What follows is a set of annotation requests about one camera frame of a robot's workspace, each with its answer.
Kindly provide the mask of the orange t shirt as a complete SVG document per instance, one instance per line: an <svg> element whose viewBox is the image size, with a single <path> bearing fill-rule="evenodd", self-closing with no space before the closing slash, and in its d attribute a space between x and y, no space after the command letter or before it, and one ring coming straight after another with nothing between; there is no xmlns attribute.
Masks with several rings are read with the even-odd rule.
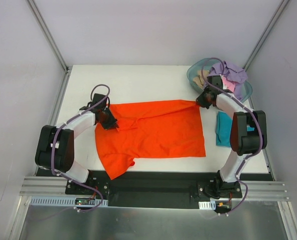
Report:
<svg viewBox="0 0 297 240"><path fill-rule="evenodd" d="M117 128L94 130L96 151L111 180L135 159L206 157L203 124L194 101L164 100L112 104Z"/></svg>

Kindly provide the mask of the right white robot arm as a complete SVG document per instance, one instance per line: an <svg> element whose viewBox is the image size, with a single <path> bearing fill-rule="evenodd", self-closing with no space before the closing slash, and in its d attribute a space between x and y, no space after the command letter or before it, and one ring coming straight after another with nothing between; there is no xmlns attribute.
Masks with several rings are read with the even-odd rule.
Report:
<svg viewBox="0 0 297 240"><path fill-rule="evenodd" d="M213 182L203 187L206 196L219 199L240 187L240 174L247 162L267 146L266 114L248 108L232 92L223 89L222 75L208 76L205 84L196 104L206 109L217 107L232 120L229 157Z"/></svg>

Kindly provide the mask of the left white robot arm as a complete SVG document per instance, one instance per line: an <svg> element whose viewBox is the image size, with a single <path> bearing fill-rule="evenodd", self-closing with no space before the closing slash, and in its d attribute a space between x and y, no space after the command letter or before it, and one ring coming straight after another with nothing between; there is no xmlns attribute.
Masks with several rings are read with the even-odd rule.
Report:
<svg viewBox="0 0 297 240"><path fill-rule="evenodd" d="M90 171L75 160L75 139L97 124L105 130L117 129L117 119L110 110L110 104L107 95L95 93L91 101L67 122L59 126L43 126L35 163L55 175L76 181L76 187L82 194L90 194L94 190L94 182L89 179Z"/></svg>

